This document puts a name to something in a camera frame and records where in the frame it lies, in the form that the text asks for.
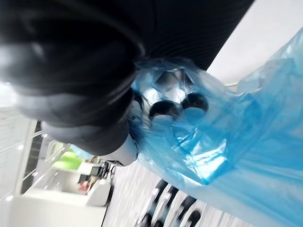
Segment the right robot hand black cloth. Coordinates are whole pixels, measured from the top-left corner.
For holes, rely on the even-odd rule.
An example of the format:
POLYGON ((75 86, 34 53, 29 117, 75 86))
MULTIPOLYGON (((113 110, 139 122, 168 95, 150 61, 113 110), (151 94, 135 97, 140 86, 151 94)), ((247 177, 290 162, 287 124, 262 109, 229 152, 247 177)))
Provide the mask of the right robot hand black cloth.
POLYGON ((184 57, 207 69, 251 0, 3 0, 0 79, 55 140, 127 166, 135 64, 184 57))

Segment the left robot hand silver fingers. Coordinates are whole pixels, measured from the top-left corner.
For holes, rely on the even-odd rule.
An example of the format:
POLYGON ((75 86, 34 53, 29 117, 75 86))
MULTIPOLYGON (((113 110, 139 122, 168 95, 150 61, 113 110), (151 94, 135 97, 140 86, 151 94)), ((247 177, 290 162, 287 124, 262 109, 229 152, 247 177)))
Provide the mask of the left robot hand silver fingers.
POLYGON ((179 192, 174 186, 171 186, 166 193, 163 193, 168 183, 161 179, 151 193, 150 199, 146 202, 143 212, 135 223, 136 227, 163 227, 165 224, 169 227, 180 227, 182 221, 196 202, 196 199, 187 196, 179 205, 173 218, 167 221, 171 205, 179 192))

